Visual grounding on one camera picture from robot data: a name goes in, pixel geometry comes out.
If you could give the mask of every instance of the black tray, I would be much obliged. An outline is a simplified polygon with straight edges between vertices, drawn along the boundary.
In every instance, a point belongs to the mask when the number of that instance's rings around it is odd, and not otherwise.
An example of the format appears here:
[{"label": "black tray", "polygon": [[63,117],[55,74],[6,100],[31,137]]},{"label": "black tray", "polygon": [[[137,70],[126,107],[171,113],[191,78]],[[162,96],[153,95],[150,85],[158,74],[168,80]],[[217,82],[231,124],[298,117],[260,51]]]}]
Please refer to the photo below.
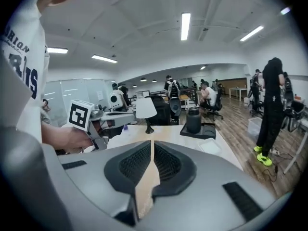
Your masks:
[{"label": "black tray", "polygon": [[198,133],[190,133],[189,131],[187,131],[185,124],[180,132],[180,135],[202,140],[206,140],[209,138],[216,139],[215,123],[202,123],[200,132]]}]

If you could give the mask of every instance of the lamp shade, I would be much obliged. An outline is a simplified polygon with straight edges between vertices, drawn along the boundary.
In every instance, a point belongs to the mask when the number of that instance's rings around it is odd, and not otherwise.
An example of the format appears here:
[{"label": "lamp shade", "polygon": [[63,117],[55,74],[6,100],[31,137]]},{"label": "lamp shade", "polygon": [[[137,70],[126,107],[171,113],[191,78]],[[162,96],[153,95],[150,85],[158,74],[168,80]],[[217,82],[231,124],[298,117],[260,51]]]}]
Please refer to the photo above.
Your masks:
[{"label": "lamp shade", "polygon": [[136,117],[150,118],[157,114],[151,98],[140,98],[136,102]]}]

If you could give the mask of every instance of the neon yellow shoe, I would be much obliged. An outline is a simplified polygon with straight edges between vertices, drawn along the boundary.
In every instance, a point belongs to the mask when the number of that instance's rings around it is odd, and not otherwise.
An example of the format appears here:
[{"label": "neon yellow shoe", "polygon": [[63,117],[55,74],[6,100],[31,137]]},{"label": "neon yellow shoe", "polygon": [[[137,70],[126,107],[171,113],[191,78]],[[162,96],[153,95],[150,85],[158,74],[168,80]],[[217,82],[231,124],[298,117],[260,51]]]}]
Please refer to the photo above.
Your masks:
[{"label": "neon yellow shoe", "polygon": [[254,151],[255,151],[255,152],[261,152],[261,151],[262,151],[262,146],[256,146],[256,147],[254,148]]},{"label": "neon yellow shoe", "polygon": [[262,153],[260,153],[257,156],[258,161],[260,161],[261,163],[263,163],[265,166],[271,166],[273,164],[273,162],[271,161],[271,159],[269,159],[269,157],[262,155]]}]

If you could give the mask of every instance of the ceiling light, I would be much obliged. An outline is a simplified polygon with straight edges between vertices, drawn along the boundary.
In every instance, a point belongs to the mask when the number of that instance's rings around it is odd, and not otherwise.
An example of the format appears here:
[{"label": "ceiling light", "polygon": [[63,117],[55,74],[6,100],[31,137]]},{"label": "ceiling light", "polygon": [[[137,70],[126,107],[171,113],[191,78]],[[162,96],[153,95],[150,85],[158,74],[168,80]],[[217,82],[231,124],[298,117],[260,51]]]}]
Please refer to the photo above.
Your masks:
[{"label": "ceiling light", "polygon": [[182,32],[181,32],[181,40],[186,40],[188,38],[189,31],[189,23],[191,21],[190,13],[182,14]]},{"label": "ceiling light", "polygon": [[283,10],[280,11],[281,14],[286,14],[288,12],[290,12],[291,9],[289,7],[284,8]]},{"label": "ceiling light", "polygon": [[240,41],[245,41],[246,39],[249,39],[251,36],[256,34],[257,32],[261,31],[264,27],[263,26],[258,26],[255,30],[251,31],[248,33],[244,38],[240,39]]},{"label": "ceiling light", "polygon": [[111,59],[108,59],[108,58],[105,58],[105,57],[102,57],[102,56],[98,56],[98,55],[93,55],[92,58],[102,60],[102,61],[106,61],[106,62],[110,62],[110,63],[113,63],[113,64],[117,63],[117,61],[115,61],[115,60],[111,60]]},{"label": "ceiling light", "polygon": [[[78,89],[71,89],[71,90],[78,90]],[[71,90],[65,90],[65,91],[71,91]]]},{"label": "ceiling light", "polygon": [[51,94],[55,94],[55,92],[44,94],[44,96],[51,95]]},{"label": "ceiling light", "polygon": [[68,49],[48,47],[47,51],[48,51],[48,53],[66,54],[68,52]]}]

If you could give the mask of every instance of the table lamp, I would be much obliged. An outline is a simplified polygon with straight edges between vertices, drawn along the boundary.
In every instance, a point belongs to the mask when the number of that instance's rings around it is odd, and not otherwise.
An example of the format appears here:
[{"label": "table lamp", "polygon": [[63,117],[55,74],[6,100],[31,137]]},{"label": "table lamp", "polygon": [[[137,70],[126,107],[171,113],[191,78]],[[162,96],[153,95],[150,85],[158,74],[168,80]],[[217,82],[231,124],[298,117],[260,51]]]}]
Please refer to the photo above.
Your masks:
[{"label": "table lamp", "polygon": [[152,102],[151,98],[140,98],[137,99],[136,102],[136,117],[140,119],[146,120],[146,133],[153,133],[154,130],[150,126],[150,122],[148,118],[153,117],[157,114],[157,111],[154,107],[154,104]]}]

